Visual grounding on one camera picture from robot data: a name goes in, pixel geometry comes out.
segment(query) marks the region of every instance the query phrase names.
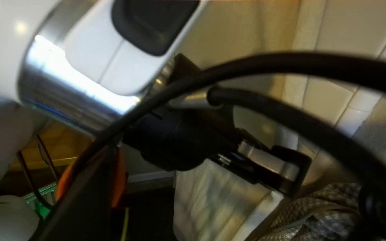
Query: black cable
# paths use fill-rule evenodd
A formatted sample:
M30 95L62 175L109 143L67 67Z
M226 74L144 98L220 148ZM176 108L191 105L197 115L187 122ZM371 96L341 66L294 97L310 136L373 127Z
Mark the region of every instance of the black cable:
M238 105L256 111L299 133L334 156L386 198L386 166L354 140L309 114L272 98L246 90L213 88L211 104Z
M52 161L52 158L50 157L49 152L47 151L46 145L44 145L44 142L39 135L37 135L36 138L38 142L38 150L40 151L41 159L49 166L50 171L52 172L53 178L55 179L56 183L58 183L59 174L58 174L58 171L56 171L55 165L53 164L53 161Z
M29 186L32 189L32 192L34 193L37 200L43 204L44 207L48 209L52 209L52 205L48 203L43 196L41 196L40 191L35 186L34 182L32 181L31 174L29 172L28 166L26 165L25 158L23 157L23 154L21 151L17 152L17 159L19 160L20 166L22 166L23 173L25 174L26 180L28 181Z
M175 81L163 91L143 101L123 116L122 119L114 122L98 135L92 145L90 145L74 163L72 167L73 177L76 177L86 166L87 160L90 160L90 157L94 156L109 141L121 136L125 128L129 127L129 125L133 124L149 111L165 104L167 101L188 91L197 90L218 81L245 75L270 73L315 75L359 84L386 92L386 63L384 62L347 56L292 52L258 55L231 61L204 70L197 75ZM314 127L310 131L317 130L319 129ZM340 161L347 166L353 166L356 174L363 176L364 162L358 162L358 159L356 159L354 163L347 163L346 160ZM386 180L375 180L375 182L380 183L381 187L386 186Z

